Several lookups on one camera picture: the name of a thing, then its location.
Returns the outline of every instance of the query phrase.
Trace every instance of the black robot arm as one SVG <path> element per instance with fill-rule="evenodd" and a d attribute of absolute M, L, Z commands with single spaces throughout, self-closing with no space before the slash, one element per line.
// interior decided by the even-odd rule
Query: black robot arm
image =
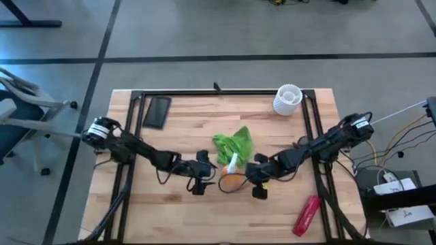
<path fill-rule="evenodd" d="M 245 171 L 247 179 L 256 185 L 253 188 L 253 196 L 266 199 L 267 192 L 262 188 L 264 182 L 294 173 L 299 165 L 314 155 L 319 157 L 320 161 L 331 163 L 337 159 L 341 148 L 352 148 L 369 140 L 374 130 L 366 118 L 367 114 L 370 113 L 346 116 L 313 141 L 302 143 L 300 140 L 290 149 L 271 157 L 257 154 L 255 160 L 260 164 L 248 163 Z"/>
<path fill-rule="evenodd" d="M 121 131 L 119 136 L 114 134 L 116 129 Z M 203 195 L 204 189 L 212 184 L 202 182 L 203 178 L 209 177 L 216 169 L 209 161 L 207 150 L 198 151 L 196 160 L 185 161 L 182 160 L 180 153 L 157 150 L 142 139 L 122 130 L 119 122 L 105 117 L 94 120 L 89 129 L 82 133 L 82 141 L 96 150 L 108 149 L 112 160 L 117 163 L 129 164 L 129 160 L 135 154 L 139 154 L 148 159 L 159 171 L 193 178 L 195 179 L 194 186 L 187 187 L 187 189 L 194 195 Z"/>

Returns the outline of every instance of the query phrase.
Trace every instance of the smartphone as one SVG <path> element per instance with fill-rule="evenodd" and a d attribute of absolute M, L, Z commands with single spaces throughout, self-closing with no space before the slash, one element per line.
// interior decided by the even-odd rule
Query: smartphone
<path fill-rule="evenodd" d="M 142 126 L 153 129 L 163 129 L 168 111 L 170 110 L 170 105 L 171 98 L 169 97 L 153 97 Z"/>

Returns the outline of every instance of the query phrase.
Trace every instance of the white plastic cup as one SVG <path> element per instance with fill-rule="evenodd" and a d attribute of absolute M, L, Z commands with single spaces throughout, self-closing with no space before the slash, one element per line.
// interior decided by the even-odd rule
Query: white plastic cup
<path fill-rule="evenodd" d="M 295 112 L 301 100 L 301 90 L 295 85 L 285 84 L 277 91 L 272 106 L 279 115 L 289 116 Z"/>

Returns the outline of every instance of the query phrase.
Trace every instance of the wire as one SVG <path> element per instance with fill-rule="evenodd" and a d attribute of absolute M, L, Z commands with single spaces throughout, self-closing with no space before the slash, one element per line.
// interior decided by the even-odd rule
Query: wire
<path fill-rule="evenodd" d="M 359 174 L 361 174 L 362 172 L 363 172 L 363 170 L 364 169 L 367 169 L 367 168 L 369 168 L 369 167 L 377 167 L 377 168 L 380 168 L 380 169 L 384 169 L 385 171 L 388 171 L 388 172 L 390 172 L 397 180 L 399 180 L 400 178 L 397 176 L 397 174 L 396 173 L 394 173 L 392 170 L 389 170 L 389 169 L 387 169 L 387 168 L 385 168 L 385 167 L 382 167 L 382 166 L 378 166 L 378 165 L 367 165 L 367 166 L 364 166 L 364 167 L 361 167 L 360 169 L 359 169 L 359 172 L 357 172 L 357 174 L 354 176 L 356 179 L 357 179 L 357 176 L 359 175 Z M 404 186 L 403 186 L 403 183 L 400 181 L 400 184 L 401 184 L 401 188 L 403 189 L 403 190 L 405 190 L 405 188 L 404 188 Z"/>
<path fill-rule="evenodd" d="M 97 163 L 97 164 L 94 165 L 94 169 L 95 169 L 96 167 L 100 166 L 100 165 L 103 165 L 103 164 L 109 163 L 109 162 L 111 162 L 111 161 L 112 161 L 112 158 L 110 158 L 110 159 L 108 159 L 108 160 L 106 160 L 106 161 L 102 161 L 102 162 L 100 162 L 100 163 Z"/>
<path fill-rule="evenodd" d="M 280 181 L 280 182 L 289 182 L 289 181 L 293 180 L 293 179 L 295 178 L 295 176 L 297 175 L 297 172 L 298 172 L 298 169 L 300 168 L 300 165 L 301 165 L 301 164 L 298 164 L 298 165 L 297 165 L 297 168 L 295 169 L 295 172 L 294 172 L 294 174 L 291 176 L 291 178 L 288 178 L 288 179 L 286 179 L 286 180 L 279 179 L 279 178 L 276 178 L 276 177 L 274 177 L 274 176 L 271 176 L 271 178 L 272 178 L 273 180 L 277 180 L 277 181 Z"/>
<path fill-rule="evenodd" d="M 414 130 L 414 129 L 417 129 L 417 128 L 419 128 L 419 127 L 423 127 L 423 126 L 425 126 L 425 125 L 427 125 L 427 124 L 430 124 L 430 123 L 433 123 L 433 121 L 429 121 L 429 122 L 426 122 L 426 123 L 423 123 L 423 124 L 421 124 L 421 125 L 418 125 L 418 126 L 416 126 L 416 127 L 413 127 L 413 128 L 411 128 L 411 129 L 409 129 L 409 130 L 407 130 L 407 132 L 403 135 L 403 136 L 401 136 L 396 142 L 395 142 L 395 144 L 393 145 L 393 146 L 396 146 L 396 145 L 398 145 L 398 143 L 402 140 L 402 139 L 404 139 L 404 137 L 406 137 L 406 135 L 410 132 L 410 131 L 412 131 L 412 130 Z"/>
<path fill-rule="evenodd" d="M 209 163 L 204 163 L 204 162 L 201 162 L 201 161 L 198 161 L 198 162 L 201 163 L 201 164 L 207 165 L 207 166 L 211 166 Z M 194 170 L 192 169 L 192 167 L 191 167 L 189 164 L 187 164 L 187 163 L 185 163 L 185 162 L 182 162 L 182 163 L 179 163 L 179 164 L 175 165 L 175 166 L 174 166 L 174 167 L 173 167 L 173 168 L 168 172 L 168 175 L 166 176 L 166 179 L 165 179 L 164 181 L 161 181 L 161 178 L 160 178 L 160 176 L 159 176 L 159 170 L 156 169 L 156 176 L 157 176 L 157 180 L 159 181 L 159 183 L 160 183 L 160 184 L 166 184 L 166 182 L 170 179 L 171 175 L 174 173 L 174 171 L 176 170 L 176 168 L 179 167 L 180 165 L 186 165 L 186 166 L 191 170 L 191 173 L 193 173 L 193 174 L 195 173 Z M 203 181 L 209 181 L 209 180 L 212 180 L 212 179 L 215 177 L 215 175 L 217 174 L 217 170 L 216 170 L 214 167 L 212 167 L 212 169 L 213 169 L 212 176 L 209 177 L 209 178 L 206 178 L 206 179 L 201 179 L 201 180 L 203 180 Z M 194 177 L 191 177 L 191 179 L 189 179 L 188 186 L 189 186 L 189 184 L 191 183 L 192 178 L 194 178 Z"/>
<path fill-rule="evenodd" d="M 357 180 L 355 179 L 354 175 L 351 173 L 350 170 L 348 170 L 348 168 L 346 166 L 344 166 L 344 164 L 342 164 L 340 161 L 336 160 L 336 162 L 347 171 L 347 173 L 353 178 L 354 182 L 356 183 L 357 187 L 359 187 L 359 184 L 357 183 Z"/>
<path fill-rule="evenodd" d="M 385 166 L 385 165 L 386 165 L 386 162 L 389 161 L 389 159 L 391 159 L 391 158 L 392 158 L 394 155 L 396 155 L 398 152 L 402 152 L 402 151 L 407 150 L 407 149 L 415 148 L 415 147 L 417 147 L 417 146 L 419 146 L 419 145 L 421 145 L 421 144 L 423 144 L 423 143 L 429 141 L 429 140 L 430 140 L 434 135 L 436 135 L 436 133 L 433 133 L 433 134 L 430 135 L 426 140 L 423 140 L 423 141 L 421 141 L 421 142 L 418 142 L 418 143 L 415 144 L 414 146 L 408 146 L 408 147 L 406 147 L 406 148 L 404 148 L 404 149 L 402 149 L 402 150 L 397 151 L 396 153 L 392 153 L 392 155 L 390 155 L 390 157 L 388 157 L 388 158 L 383 162 L 383 166 Z"/>
<path fill-rule="evenodd" d="M 166 182 L 168 182 L 168 180 L 170 179 L 170 177 L 171 177 L 171 175 L 172 175 L 172 173 L 174 173 L 174 170 L 176 170 L 176 168 L 177 167 L 180 167 L 181 165 L 186 165 L 187 167 L 189 167 L 189 168 L 191 168 L 191 166 L 189 166 L 188 164 L 186 164 L 186 163 L 179 163 L 179 164 L 177 164 L 177 165 L 175 165 L 169 172 L 168 172 L 168 175 L 166 176 L 166 179 L 162 182 L 161 181 L 161 178 L 160 178 L 160 176 L 159 176 L 159 170 L 156 168 L 156 177 L 157 177 L 157 180 L 159 181 L 159 184 L 166 184 Z"/>
<path fill-rule="evenodd" d="M 369 118 L 367 119 L 368 122 L 370 122 L 373 119 L 373 113 L 372 112 L 365 112 L 363 115 L 366 117 L 366 115 L 369 114 Z"/>
<path fill-rule="evenodd" d="M 397 114 L 400 114 L 401 112 L 404 112 L 404 111 L 406 111 L 406 110 L 408 110 L 408 109 L 410 109 L 410 108 L 414 108 L 415 106 L 420 105 L 420 104 L 422 104 L 422 103 L 426 103 L 426 102 L 427 102 L 427 100 L 424 100 L 424 101 L 421 101 L 421 102 L 416 103 L 416 104 L 414 104 L 414 105 L 411 105 L 411 106 L 408 106 L 408 107 L 406 107 L 406 108 L 403 108 L 403 109 L 399 110 L 398 112 L 394 112 L 394 113 L 389 114 L 389 115 L 387 115 L 387 116 L 385 116 L 385 117 L 383 117 L 383 118 L 377 119 L 375 122 L 371 123 L 371 125 L 374 126 L 376 123 L 380 123 L 381 121 L 383 121 L 383 120 L 385 120 L 385 119 L 388 119 L 388 118 L 390 118 L 390 117 L 392 117 L 392 116 L 395 116 L 395 115 L 397 115 Z"/>
<path fill-rule="evenodd" d="M 87 229 L 87 228 L 85 228 L 85 227 L 80 227 L 80 228 L 82 228 L 82 229 L 84 229 L 85 231 L 89 231 L 89 232 L 93 232 L 93 231 L 91 231 L 90 229 Z"/>
<path fill-rule="evenodd" d="M 364 238 L 367 237 L 368 229 L 369 229 L 369 227 L 368 227 L 368 222 L 365 222 L 365 232 L 363 233 L 363 237 L 364 237 Z"/>
<path fill-rule="evenodd" d="M 420 121 L 421 119 L 423 119 L 426 116 L 426 114 L 420 116 L 419 118 L 413 120 L 411 123 L 409 123 L 408 125 L 406 125 L 405 127 L 403 127 L 402 129 L 400 129 L 399 131 L 397 131 L 397 133 L 394 134 L 394 136 L 392 137 L 392 139 L 390 139 L 388 146 L 386 147 L 386 150 L 389 149 L 391 143 L 394 141 L 395 137 L 397 135 L 399 135 L 400 133 L 402 133 L 404 130 L 406 130 L 408 127 L 414 125 L 415 123 L 417 123 L 418 121 Z"/>
<path fill-rule="evenodd" d="M 423 123 L 423 124 L 421 124 L 421 125 L 418 125 L 418 126 L 415 126 L 415 127 L 413 127 L 413 128 L 410 128 L 403 136 L 401 136 L 400 137 L 400 139 L 398 139 L 396 142 L 395 142 L 395 144 L 391 147 L 391 148 L 389 148 L 389 149 L 386 149 L 384 152 L 384 154 L 383 155 L 380 155 L 380 156 L 377 156 L 377 158 L 380 158 L 380 157 L 384 157 L 384 156 L 386 156 L 387 154 L 389 154 L 389 152 L 395 147 L 395 146 L 397 146 L 398 145 L 398 143 L 408 134 L 408 133 L 410 133 L 412 130 L 414 130 L 414 129 L 417 129 L 417 128 L 419 128 L 419 127 L 423 127 L 423 126 L 425 126 L 425 125 L 427 125 L 427 124 L 429 124 L 429 123 L 432 123 L 432 121 L 429 121 L 429 122 L 426 122 L 426 123 Z M 357 166 L 356 166 L 356 168 L 360 165 L 360 164 L 362 164 L 362 163 L 365 163 L 365 162 L 367 162 L 367 161 L 370 161 L 370 160 L 373 160 L 374 158 L 370 158 L 370 159 L 367 159 L 367 160 L 363 160 L 363 161 L 361 161 L 361 162 L 359 162 L 358 164 L 357 164 Z"/>
<path fill-rule="evenodd" d="M 245 180 L 240 184 L 240 186 L 239 186 L 238 188 L 236 188 L 236 189 L 234 189 L 234 190 L 231 190 L 231 191 L 225 191 L 225 190 L 223 190 L 222 187 L 221 187 L 221 181 L 222 181 L 226 176 L 232 176 L 232 175 L 245 176 L 245 174 L 240 174 L 240 173 L 225 174 L 225 175 L 221 176 L 221 177 L 219 178 L 219 180 L 218 180 L 218 189 L 219 189 L 220 191 L 222 191 L 222 192 L 224 192 L 224 193 L 227 193 L 227 194 L 235 193 L 235 192 L 241 190 L 242 187 L 244 186 L 244 184 L 247 183 L 247 181 L 248 181 L 248 177 L 246 177 Z"/>
<path fill-rule="evenodd" d="M 375 151 L 375 147 L 374 147 L 373 143 L 371 143 L 370 140 L 367 140 L 366 143 L 371 147 L 371 150 L 373 151 L 373 154 L 374 154 L 374 164 L 378 165 L 377 164 L 377 153 Z"/>
<path fill-rule="evenodd" d="M 411 140 L 407 140 L 406 142 L 403 142 L 403 143 L 401 143 L 401 144 L 397 144 L 395 147 L 405 145 L 405 144 L 407 144 L 407 143 L 410 143 L 410 142 L 412 142 L 412 141 L 418 139 L 419 137 L 421 137 L 421 136 L 423 136 L 423 135 L 426 135 L 426 134 L 429 134 L 429 133 L 432 133 L 432 132 L 435 132 L 435 131 L 436 131 L 436 130 L 430 130 L 430 131 L 427 131 L 427 132 L 425 132 L 425 133 L 421 133 L 420 135 L 416 136 L 415 138 L 413 138 L 413 139 L 411 139 Z M 379 150 L 379 151 L 377 151 L 377 152 L 375 152 L 375 153 L 378 154 L 378 153 L 383 153 L 383 152 L 386 152 L 386 151 L 385 151 L 385 150 Z M 369 154 L 366 154 L 366 155 L 361 156 L 361 157 L 356 157 L 356 158 L 353 159 L 353 160 L 363 159 L 363 158 L 365 158 L 365 157 L 367 157 L 367 156 L 369 156 L 369 155 L 372 155 L 372 154 L 373 154 L 373 153 L 369 153 Z"/>
<path fill-rule="evenodd" d="M 193 190 L 193 186 L 192 186 L 192 188 L 189 188 L 189 185 L 191 184 L 192 179 L 193 179 L 193 177 L 190 177 L 188 183 L 186 184 L 186 191 L 188 191 L 188 192 L 191 192 Z"/>
<path fill-rule="evenodd" d="M 348 158 L 348 160 L 350 160 L 351 162 L 352 162 L 352 164 L 353 164 L 353 169 L 355 169 L 355 165 L 356 165 L 356 162 L 351 158 L 351 157 L 349 157 L 347 154 L 345 154 L 342 150 L 339 150 L 339 152 L 342 154 L 342 155 L 344 155 L 346 158 Z"/>
<path fill-rule="evenodd" d="M 386 221 L 388 221 L 388 214 L 386 213 L 385 215 L 386 215 L 386 217 L 385 217 L 385 219 L 383 220 L 383 222 L 381 223 L 381 225 L 379 226 L 379 229 L 378 229 L 378 230 L 380 230 L 380 229 L 383 227 L 384 223 L 386 223 Z"/>

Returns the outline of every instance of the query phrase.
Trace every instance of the red marker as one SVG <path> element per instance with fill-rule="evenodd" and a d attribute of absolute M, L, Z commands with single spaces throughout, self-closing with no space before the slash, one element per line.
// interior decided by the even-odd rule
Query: red marker
<path fill-rule="evenodd" d="M 320 205 L 321 199 L 318 196 L 310 196 L 306 201 L 306 204 L 302 209 L 300 216 L 298 217 L 297 222 L 294 225 L 294 228 L 292 229 L 292 233 L 297 236 L 301 236 L 302 234 L 304 234 L 309 228 L 309 225 L 311 224 L 313 217 L 315 216 L 316 210 L 320 208 Z"/>

